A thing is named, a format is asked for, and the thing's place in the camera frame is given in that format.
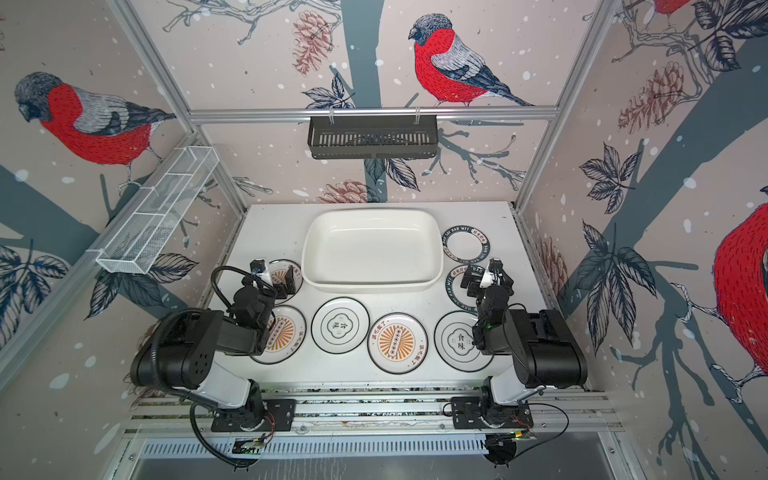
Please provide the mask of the green rim plate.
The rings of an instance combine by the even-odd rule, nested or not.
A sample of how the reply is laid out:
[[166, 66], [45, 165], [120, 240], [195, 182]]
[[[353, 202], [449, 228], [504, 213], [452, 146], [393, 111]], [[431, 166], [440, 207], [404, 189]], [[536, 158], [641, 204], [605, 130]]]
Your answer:
[[447, 275], [444, 288], [448, 298], [459, 309], [476, 313], [476, 298], [467, 294], [467, 288], [462, 285], [465, 273], [469, 271], [469, 280], [480, 279], [484, 268], [478, 265], [467, 264], [454, 267]]
[[476, 227], [455, 225], [442, 234], [443, 252], [460, 264], [479, 263], [485, 260], [491, 250], [488, 237]]

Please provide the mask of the white clover plate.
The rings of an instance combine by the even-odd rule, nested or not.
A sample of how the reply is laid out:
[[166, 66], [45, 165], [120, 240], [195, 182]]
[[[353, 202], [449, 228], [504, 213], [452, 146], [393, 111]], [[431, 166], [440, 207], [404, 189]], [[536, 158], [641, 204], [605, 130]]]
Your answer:
[[325, 302], [314, 314], [311, 336], [318, 348], [332, 355], [349, 353], [367, 338], [370, 314], [358, 300], [337, 297]]
[[493, 359], [473, 343], [472, 327], [477, 318], [465, 311], [444, 315], [436, 324], [434, 341], [440, 358], [451, 368], [474, 373], [485, 369]]

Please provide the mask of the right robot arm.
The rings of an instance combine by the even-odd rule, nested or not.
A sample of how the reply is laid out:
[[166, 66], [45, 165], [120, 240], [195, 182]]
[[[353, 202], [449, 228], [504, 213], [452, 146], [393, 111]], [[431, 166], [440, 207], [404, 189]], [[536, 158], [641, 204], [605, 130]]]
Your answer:
[[530, 312], [510, 301], [514, 281], [503, 263], [486, 268], [470, 265], [461, 287], [476, 300], [473, 345], [484, 355], [509, 356], [512, 365], [486, 378], [481, 387], [481, 417], [492, 425], [518, 421], [526, 401], [548, 388], [583, 386], [588, 377], [585, 356], [562, 314], [556, 309]]

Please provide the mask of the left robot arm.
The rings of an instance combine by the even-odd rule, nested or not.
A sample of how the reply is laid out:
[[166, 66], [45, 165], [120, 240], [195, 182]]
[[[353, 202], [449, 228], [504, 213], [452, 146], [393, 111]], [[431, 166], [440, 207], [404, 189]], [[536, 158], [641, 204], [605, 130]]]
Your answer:
[[296, 277], [292, 270], [278, 277], [257, 259], [246, 270], [218, 266], [210, 281], [224, 308], [165, 315], [134, 357], [129, 378], [137, 387], [206, 407], [222, 421], [255, 428], [268, 415], [260, 387], [214, 357], [264, 354], [276, 329], [276, 304], [297, 293]]

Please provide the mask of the white plastic bin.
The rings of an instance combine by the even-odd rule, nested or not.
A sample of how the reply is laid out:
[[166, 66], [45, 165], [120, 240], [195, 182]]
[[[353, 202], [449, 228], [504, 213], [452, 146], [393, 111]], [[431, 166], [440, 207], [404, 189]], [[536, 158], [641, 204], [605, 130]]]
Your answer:
[[304, 280], [325, 292], [421, 291], [443, 273], [441, 232], [423, 210], [333, 210], [310, 224], [301, 266]]

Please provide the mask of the orange sunburst plate upper left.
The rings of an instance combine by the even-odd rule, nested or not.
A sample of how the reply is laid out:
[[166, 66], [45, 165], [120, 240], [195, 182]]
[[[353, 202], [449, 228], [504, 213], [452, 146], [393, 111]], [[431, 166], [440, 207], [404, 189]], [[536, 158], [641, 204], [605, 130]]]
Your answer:
[[272, 285], [278, 290], [276, 305], [291, 300], [303, 285], [302, 270], [298, 263], [289, 259], [276, 259], [268, 263]]

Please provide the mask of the orange sunburst plate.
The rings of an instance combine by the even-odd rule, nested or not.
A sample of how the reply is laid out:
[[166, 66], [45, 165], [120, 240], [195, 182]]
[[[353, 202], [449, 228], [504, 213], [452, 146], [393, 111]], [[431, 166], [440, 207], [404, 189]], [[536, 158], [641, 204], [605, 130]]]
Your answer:
[[297, 308], [290, 305], [277, 306], [268, 329], [269, 337], [262, 354], [251, 355], [251, 359], [263, 365], [281, 363], [302, 346], [307, 334], [307, 321]]
[[405, 375], [418, 369], [429, 350], [429, 338], [422, 323], [399, 312], [377, 319], [366, 344], [373, 364], [392, 375]]
[[303, 285], [302, 270], [298, 263], [289, 259], [276, 259], [268, 263], [272, 285], [278, 290], [276, 305], [291, 300]]

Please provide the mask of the orange sunburst plate lower left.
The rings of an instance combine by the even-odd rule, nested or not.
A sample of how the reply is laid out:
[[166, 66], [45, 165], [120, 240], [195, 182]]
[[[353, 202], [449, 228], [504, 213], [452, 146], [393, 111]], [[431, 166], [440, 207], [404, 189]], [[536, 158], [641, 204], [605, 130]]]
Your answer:
[[281, 363], [302, 346], [307, 334], [307, 321], [297, 308], [290, 305], [277, 306], [268, 329], [269, 337], [262, 354], [251, 355], [251, 359], [263, 365]]

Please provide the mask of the orange sunburst plate centre right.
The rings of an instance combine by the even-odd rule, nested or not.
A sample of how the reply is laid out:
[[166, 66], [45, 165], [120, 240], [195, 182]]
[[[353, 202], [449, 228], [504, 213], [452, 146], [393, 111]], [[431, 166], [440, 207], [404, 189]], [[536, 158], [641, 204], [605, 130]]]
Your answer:
[[373, 364], [392, 375], [405, 375], [418, 369], [429, 350], [429, 338], [422, 323], [399, 312], [377, 319], [366, 344]]

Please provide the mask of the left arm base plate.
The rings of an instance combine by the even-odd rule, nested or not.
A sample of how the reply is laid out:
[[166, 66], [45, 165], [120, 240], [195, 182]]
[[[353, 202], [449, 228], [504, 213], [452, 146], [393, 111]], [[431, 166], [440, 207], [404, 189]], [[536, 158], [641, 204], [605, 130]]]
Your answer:
[[288, 432], [295, 409], [294, 399], [248, 402], [238, 409], [217, 410], [213, 414], [211, 430], [216, 433]]

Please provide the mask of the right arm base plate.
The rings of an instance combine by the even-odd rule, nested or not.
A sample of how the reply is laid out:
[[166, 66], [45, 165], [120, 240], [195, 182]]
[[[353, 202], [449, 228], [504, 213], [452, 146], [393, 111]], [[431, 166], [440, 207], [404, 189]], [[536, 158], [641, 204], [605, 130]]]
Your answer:
[[452, 397], [450, 416], [457, 430], [533, 428], [531, 412], [526, 405], [497, 405], [479, 396]]

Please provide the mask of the horizontal aluminium rail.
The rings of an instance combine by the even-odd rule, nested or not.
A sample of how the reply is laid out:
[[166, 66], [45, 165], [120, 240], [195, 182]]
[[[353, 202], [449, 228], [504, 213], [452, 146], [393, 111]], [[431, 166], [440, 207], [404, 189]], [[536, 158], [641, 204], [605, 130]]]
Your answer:
[[230, 109], [191, 110], [187, 114], [195, 125], [233, 123], [300, 123], [313, 117], [329, 120], [342, 117], [417, 117], [435, 116], [438, 120], [554, 120], [559, 116], [556, 106], [482, 106], [482, 107], [408, 107], [355, 109]]

